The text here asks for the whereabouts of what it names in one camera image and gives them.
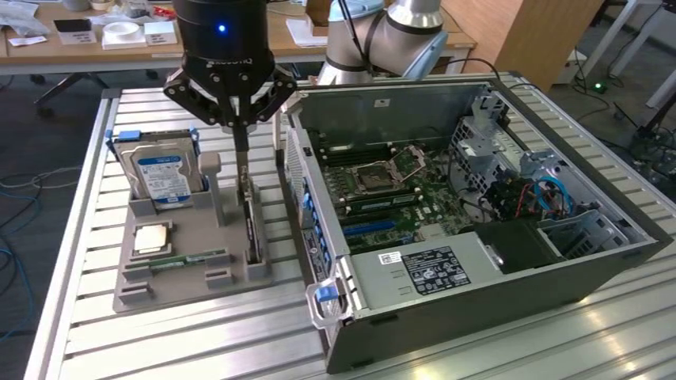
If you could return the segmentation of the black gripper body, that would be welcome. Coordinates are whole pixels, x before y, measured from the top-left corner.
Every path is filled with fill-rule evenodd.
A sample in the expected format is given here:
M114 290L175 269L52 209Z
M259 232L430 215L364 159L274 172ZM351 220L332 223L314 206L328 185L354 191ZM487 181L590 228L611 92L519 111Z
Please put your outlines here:
M174 1L184 49L171 99L191 97L194 81L216 98L255 95L272 75L266 1Z

